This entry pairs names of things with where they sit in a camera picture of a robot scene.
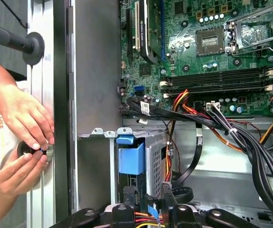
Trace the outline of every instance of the blue sata port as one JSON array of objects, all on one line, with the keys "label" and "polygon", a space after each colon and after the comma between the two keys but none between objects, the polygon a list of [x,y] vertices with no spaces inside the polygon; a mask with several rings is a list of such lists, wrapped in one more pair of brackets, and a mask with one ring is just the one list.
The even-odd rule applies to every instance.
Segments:
[{"label": "blue sata port", "polygon": [[140,86],[135,86],[134,87],[134,94],[137,96],[142,96],[145,94],[145,86],[140,85]]}]

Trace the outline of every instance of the black plastic part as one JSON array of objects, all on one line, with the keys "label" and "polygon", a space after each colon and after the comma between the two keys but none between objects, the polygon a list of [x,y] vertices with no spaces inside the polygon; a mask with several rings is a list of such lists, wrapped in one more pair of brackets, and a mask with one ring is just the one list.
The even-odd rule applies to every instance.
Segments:
[{"label": "black plastic part", "polygon": [[178,187],[172,189],[174,198],[178,204],[187,204],[193,200],[193,190],[190,187]]},{"label": "black plastic part", "polygon": [[206,222],[213,228],[259,228],[223,209],[211,209],[207,211]]},{"label": "black plastic part", "polygon": [[22,155],[26,153],[34,154],[37,150],[34,150],[33,148],[29,147],[25,142],[20,142],[17,146],[17,154],[18,157],[21,157]]},{"label": "black plastic part", "polygon": [[123,204],[112,209],[112,228],[135,228],[134,210]]},{"label": "black plastic part", "polygon": [[173,207],[172,219],[174,223],[172,227],[202,228],[202,225],[196,220],[192,209],[184,204],[177,204]]},{"label": "black plastic part", "polygon": [[29,65],[37,64],[43,57],[45,43],[37,32],[29,33],[26,38],[17,36],[0,27],[0,45],[21,51],[24,61]]},{"label": "black plastic part", "polygon": [[100,214],[91,208],[82,209],[50,228],[93,228],[100,222]]},{"label": "black plastic part", "polygon": [[22,58],[26,62],[26,64],[33,66],[39,63],[41,58],[43,57],[45,52],[45,42],[42,36],[37,32],[31,32],[27,34],[26,39],[31,41],[34,49],[32,53],[24,52],[22,54]]}]

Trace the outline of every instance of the screw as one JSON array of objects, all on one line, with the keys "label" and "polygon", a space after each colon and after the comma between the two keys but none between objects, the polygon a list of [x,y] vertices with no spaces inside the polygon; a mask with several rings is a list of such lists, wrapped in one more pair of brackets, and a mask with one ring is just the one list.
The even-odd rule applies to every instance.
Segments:
[{"label": "screw", "polygon": [[120,207],[118,207],[118,210],[126,210],[126,207],[125,206],[120,206]]},{"label": "screw", "polygon": [[273,56],[269,56],[269,57],[268,57],[268,61],[269,61],[269,62],[273,62]]},{"label": "screw", "polygon": [[180,210],[187,210],[186,206],[183,206],[183,205],[180,205],[180,206],[179,206],[179,209],[180,209]]},{"label": "screw", "polygon": [[221,212],[219,212],[219,211],[217,211],[217,210],[213,210],[213,211],[212,211],[212,214],[213,214],[214,216],[217,216],[217,217],[219,217],[219,216],[222,215]]},{"label": "screw", "polygon": [[91,210],[90,210],[90,211],[88,211],[87,213],[85,213],[85,215],[86,215],[86,216],[91,216],[91,215],[93,215],[93,214],[94,214],[94,212],[93,212],[93,211],[91,211]]}]

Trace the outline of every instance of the pcie slot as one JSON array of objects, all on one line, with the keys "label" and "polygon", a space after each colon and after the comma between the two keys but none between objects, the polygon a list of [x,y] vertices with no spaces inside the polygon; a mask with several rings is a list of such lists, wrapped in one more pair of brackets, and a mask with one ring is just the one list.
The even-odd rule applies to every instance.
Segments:
[{"label": "pcie slot", "polygon": [[160,28],[161,28],[161,60],[166,62],[166,38],[165,38],[165,6],[164,0],[160,0]]},{"label": "pcie slot", "polygon": [[133,39],[132,39],[132,11],[126,9],[126,27],[127,27],[127,57],[129,62],[133,59]]},{"label": "pcie slot", "polygon": [[140,51],[140,2],[136,1],[134,4],[134,14],[135,14],[135,48],[137,51]]}]

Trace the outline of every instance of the white connector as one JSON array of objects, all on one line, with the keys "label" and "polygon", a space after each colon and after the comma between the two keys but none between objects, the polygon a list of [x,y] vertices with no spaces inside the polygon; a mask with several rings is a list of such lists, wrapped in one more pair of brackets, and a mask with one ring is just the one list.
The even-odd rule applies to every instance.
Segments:
[{"label": "white connector", "polygon": [[214,106],[215,108],[217,108],[217,110],[221,109],[221,103],[219,102],[215,102],[215,101],[210,101],[206,103],[206,110],[210,110],[210,108]]}]

